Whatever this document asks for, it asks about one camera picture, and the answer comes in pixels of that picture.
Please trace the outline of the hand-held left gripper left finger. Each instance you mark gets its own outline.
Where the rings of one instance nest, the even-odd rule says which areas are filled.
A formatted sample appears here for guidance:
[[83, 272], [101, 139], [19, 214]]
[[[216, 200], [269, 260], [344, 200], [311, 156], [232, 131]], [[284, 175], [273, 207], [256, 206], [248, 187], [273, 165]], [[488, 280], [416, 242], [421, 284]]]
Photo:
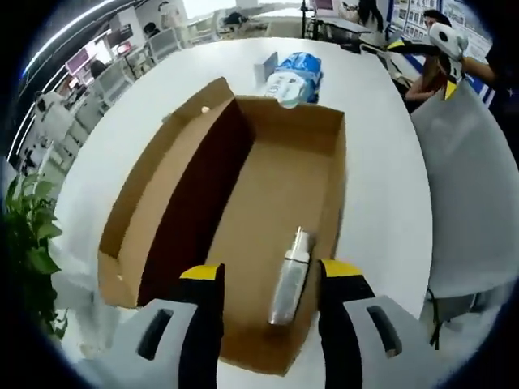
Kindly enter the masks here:
[[215, 388], [224, 297], [224, 264], [192, 267], [169, 299], [140, 308], [77, 369], [95, 388]]

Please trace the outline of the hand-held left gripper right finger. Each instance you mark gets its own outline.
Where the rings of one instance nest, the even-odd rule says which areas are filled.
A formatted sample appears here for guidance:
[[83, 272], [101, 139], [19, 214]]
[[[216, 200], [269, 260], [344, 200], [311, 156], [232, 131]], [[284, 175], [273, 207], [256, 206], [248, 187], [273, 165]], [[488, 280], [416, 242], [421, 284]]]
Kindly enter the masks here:
[[318, 328], [327, 388], [435, 388], [443, 363], [421, 323], [350, 263], [321, 259]]

